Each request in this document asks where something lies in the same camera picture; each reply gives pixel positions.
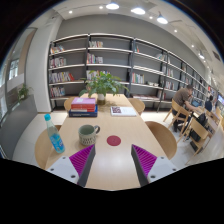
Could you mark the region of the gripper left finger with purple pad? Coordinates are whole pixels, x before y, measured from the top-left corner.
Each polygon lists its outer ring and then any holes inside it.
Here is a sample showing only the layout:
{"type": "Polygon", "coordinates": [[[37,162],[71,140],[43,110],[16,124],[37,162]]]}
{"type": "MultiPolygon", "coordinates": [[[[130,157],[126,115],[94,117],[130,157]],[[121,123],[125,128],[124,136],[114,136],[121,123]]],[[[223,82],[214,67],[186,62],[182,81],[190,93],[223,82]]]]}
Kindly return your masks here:
{"type": "Polygon", "coordinates": [[[70,157],[61,156],[47,171],[85,187],[95,154],[95,145],[90,145],[70,157]]]}

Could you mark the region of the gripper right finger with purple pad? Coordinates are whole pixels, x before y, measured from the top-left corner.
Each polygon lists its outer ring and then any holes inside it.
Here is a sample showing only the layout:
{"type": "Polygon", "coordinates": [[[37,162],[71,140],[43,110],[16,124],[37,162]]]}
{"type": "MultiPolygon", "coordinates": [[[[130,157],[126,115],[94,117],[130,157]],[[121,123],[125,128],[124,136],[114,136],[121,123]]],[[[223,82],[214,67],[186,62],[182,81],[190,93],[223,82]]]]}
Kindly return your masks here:
{"type": "Polygon", "coordinates": [[[131,155],[141,187],[177,171],[166,156],[156,157],[137,145],[131,146],[131,155]]]}

